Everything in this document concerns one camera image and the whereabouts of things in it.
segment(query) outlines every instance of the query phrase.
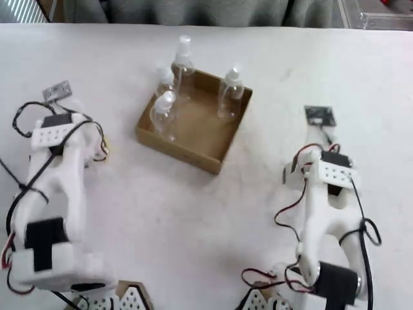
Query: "spray nozzle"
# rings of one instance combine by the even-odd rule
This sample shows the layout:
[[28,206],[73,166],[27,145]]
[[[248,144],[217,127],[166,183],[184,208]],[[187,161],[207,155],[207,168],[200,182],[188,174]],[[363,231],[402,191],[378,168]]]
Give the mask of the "spray nozzle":
[[191,38],[189,36],[180,36],[179,44],[176,51],[175,62],[178,64],[185,65],[190,61],[191,51],[190,51]]
[[168,66],[158,66],[157,74],[159,76],[159,82],[166,85],[173,85],[175,75],[172,72],[172,69]]
[[229,85],[238,84],[241,81],[240,71],[241,71],[241,66],[238,64],[234,65],[225,76],[225,81],[227,82],[227,84]]
[[171,92],[170,90],[167,92],[164,92],[162,96],[156,99],[154,103],[155,109],[158,112],[166,113],[170,110],[175,100],[176,100],[176,96],[174,92]]

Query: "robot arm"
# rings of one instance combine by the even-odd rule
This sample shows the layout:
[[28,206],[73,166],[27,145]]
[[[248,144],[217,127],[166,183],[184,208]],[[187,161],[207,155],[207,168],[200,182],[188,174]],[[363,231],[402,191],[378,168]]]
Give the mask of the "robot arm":
[[[83,122],[82,114],[58,114],[38,121],[33,131],[28,179],[31,180],[65,136]],[[14,231],[24,249],[13,254],[12,277],[23,285],[53,291],[107,291],[117,285],[111,268],[100,256],[86,251],[86,196],[83,171],[99,152],[100,135],[94,124],[79,127],[33,184],[50,198],[62,191],[68,200],[65,217],[39,220],[47,202],[28,191],[17,205]]]
[[[312,150],[300,157],[305,168],[301,170],[293,162],[286,166],[284,175],[285,183],[293,188],[297,188],[297,180],[302,180],[303,174],[306,182],[305,223],[296,251],[300,274],[286,271],[285,265],[276,267],[274,273],[278,275],[278,281],[284,278],[285,272],[289,278],[298,277],[312,291],[297,293],[287,285],[280,285],[275,290],[294,309],[351,309],[355,299],[365,300],[371,294],[359,237],[365,218],[360,212],[356,190],[360,184],[358,172],[347,156],[336,152]],[[320,262],[319,246],[325,234],[341,242],[348,269]]]

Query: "plastic bottle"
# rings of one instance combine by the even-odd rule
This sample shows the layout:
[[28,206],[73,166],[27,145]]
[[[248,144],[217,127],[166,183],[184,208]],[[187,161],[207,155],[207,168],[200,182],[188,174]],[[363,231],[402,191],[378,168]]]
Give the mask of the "plastic bottle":
[[233,66],[219,84],[218,118],[223,121],[234,121],[241,112],[241,100],[244,86],[239,78],[239,67]]
[[157,98],[162,96],[165,92],[176,92],[174,83],[175,76],[170,67],[158,67],[159,84],[156,88],[155,95]]
[[150,120],[154,124],[155,131],[163,138],[175,141],[177,114],[174,107],[176,96],[170,90],[156,99],[150,110]]
[[191,61],[190,42],[191,38],[188,36],[179,37],[175,61],[172,63],[172,71],[176,77],[175,89],[180,104],[185,104],[191,100],[194,89],[195,68]]

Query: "table surface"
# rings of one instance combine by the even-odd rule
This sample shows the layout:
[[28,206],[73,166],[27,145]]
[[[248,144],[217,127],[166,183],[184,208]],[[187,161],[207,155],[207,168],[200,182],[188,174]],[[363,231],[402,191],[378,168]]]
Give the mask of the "table surface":
[[[219,176],[144,147],[134,134],[156,86],[156,63],[173,59],[180,34],[192,36],[198,69],[222,76],[239,62],[254,90]],[[233,309],[247,291],[242,269],[294,259],[293,234],[272,219],[299,196],[282,186],[281,170],[306,140],[303,105],[333,106],[335,134],[356,163],[365,212],[383,237],[383,246],[368,245],[376,309],[402,309],[413,278],[412,50],[408,32],[0,25],[0,155],[26,176],[30,144],[12,130],[13,115],[68,79],[74,96],[61,103],[80,100],[112,150],[85,175],[88,245],[120,279],[143,282],[156,309]],[[21,126],[42,116],[33,108]],[[5,219],[17,187],[4,172],[0,184]],[[300,226],[303,207],[285,220]],[[52,200],[48,214],[62,210]],[[337,249],[325,238],[321,257],[346,265]],[[2,309],[63,307],[47,292],[16,297],[4,279]]]

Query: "open cardboard box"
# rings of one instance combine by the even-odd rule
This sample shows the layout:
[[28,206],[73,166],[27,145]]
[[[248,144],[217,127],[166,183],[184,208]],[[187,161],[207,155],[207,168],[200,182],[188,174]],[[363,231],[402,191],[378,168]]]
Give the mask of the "open cardboard box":
[[219,174],[247,109],[252,90],[245,87],[240,116],[227,123],[217,117],[217,95],[221,78],[197,70],[194,80],[192,100],[179,111],[174,142],[159,136],[149,118],[155,96],[143,111],[135,132],[142,144],[208,172]]

